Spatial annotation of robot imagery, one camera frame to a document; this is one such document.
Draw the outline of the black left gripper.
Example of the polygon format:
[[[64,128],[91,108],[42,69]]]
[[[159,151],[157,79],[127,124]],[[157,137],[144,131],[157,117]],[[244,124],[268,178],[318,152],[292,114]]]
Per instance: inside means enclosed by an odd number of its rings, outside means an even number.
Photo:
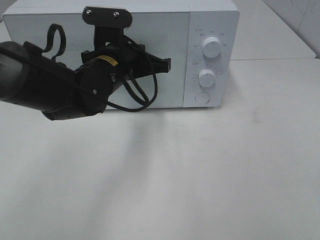
[[[135,78],[150,74],[169,73],[171,58],[150,56],[143,45],[137,45],[124,35],[124,29],[114,27],[94,28],[94,50],[81,53],[85,64],[98,57],[109,60],[113,67],[121,68],[125,75],[132,74]]]

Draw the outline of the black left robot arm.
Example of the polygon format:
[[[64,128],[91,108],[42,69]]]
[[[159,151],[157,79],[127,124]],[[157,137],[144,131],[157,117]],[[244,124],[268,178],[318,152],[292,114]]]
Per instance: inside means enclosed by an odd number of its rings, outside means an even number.
[[[70,120],[103,113],[107,107],[129,112],[130,108],[109,101],[120,87],[138,103],[134,112],[148,108],[148,97],[137,80],[168,73],[171,59],[158,58],[126,37],[122,46],[103,43],[93,51],[81,53],[82,65],[70,69],[56,57],[45,53],[53,48],[55,34],[60,35],[57,56],[66,49],[62,26],[52,24],[45,48],[26,41],[0,44],[0,99],[2,102],[35,109],[52,121]]]

